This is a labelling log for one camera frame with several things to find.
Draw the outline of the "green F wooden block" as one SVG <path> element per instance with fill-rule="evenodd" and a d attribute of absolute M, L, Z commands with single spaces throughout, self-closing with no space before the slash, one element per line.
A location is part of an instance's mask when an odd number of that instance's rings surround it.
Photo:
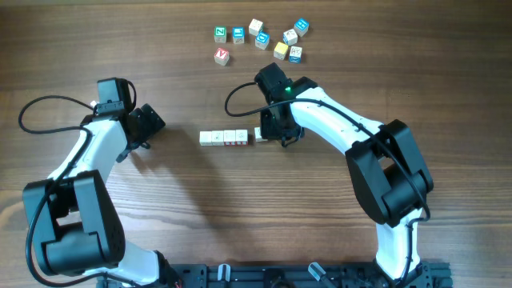
<path fill-rule="evenodd" d="M 201 146 L 212 146 L 212 132 L 201 131 L 199 134 L 199 144 Z"/>

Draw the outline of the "red I block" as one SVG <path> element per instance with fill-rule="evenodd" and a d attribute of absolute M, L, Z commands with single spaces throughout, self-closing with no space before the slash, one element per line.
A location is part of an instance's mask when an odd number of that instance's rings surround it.
<path fill-rule="evenodd" d="M 235 139 L 237 146 L 247 146 L 249 142 L 248 130 L 236 130 Z"/>
<path fill-rule="evenodd" d="M 236 146 L 236 130 L 224 130 L 223 141 L 225 146 Z"/>

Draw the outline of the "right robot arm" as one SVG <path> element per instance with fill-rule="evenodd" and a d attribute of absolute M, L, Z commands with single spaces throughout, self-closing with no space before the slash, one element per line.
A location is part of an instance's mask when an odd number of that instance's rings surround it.
<path fill-rule="evenodd" d="M 275 63 L 254 81 L 267 103 L 260 112 L 262 138 L 287 147 L 311 130 L 339 150 L 359 205 L 377 224 L 378 267 L 396 286 L 409 284 L 420 263 L 415 229 L 430 219 L 426 196 L 434 187 L 409 127 L 364 118 L 313 80 L 292 81 Z"/>

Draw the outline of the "plain picture wooden block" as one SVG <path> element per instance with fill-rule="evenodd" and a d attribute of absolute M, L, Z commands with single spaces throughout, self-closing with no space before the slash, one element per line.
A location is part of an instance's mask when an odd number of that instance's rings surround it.
<path fill-rule="evenodd" d="M 266 139 L 261 134 L 261 128 L 255 127 L 254 128 L 254 140 L 256 142 L 266 142 Z"/>

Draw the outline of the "green N wooden block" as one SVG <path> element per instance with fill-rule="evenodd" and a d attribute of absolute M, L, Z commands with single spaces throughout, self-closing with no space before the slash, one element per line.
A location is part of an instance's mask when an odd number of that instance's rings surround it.
<path fill-rule="evenodd" d="M 224 131 L 223 130 L 212 130 L 211 131 L 211 143 L 213 146 L 224 146 Z"/>

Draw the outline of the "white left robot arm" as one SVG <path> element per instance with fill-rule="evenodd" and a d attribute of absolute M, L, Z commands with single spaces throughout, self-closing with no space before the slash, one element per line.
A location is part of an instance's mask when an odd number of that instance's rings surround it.
<path fill-rule="evenodd" d="M 75 127 L 80 136 L 66 160 L 48 178 L 22 192 L 29 230 L 26 262 L 33 278 L 55 287 L 97 279 L 100 287 L 180 287 L 164 256 L 125 238 L 106 189 L 115 163 L 165 125 L 149 105 L 136 106 L 134 84 L 124 78 L 98 81 L 99 102 Z"/>

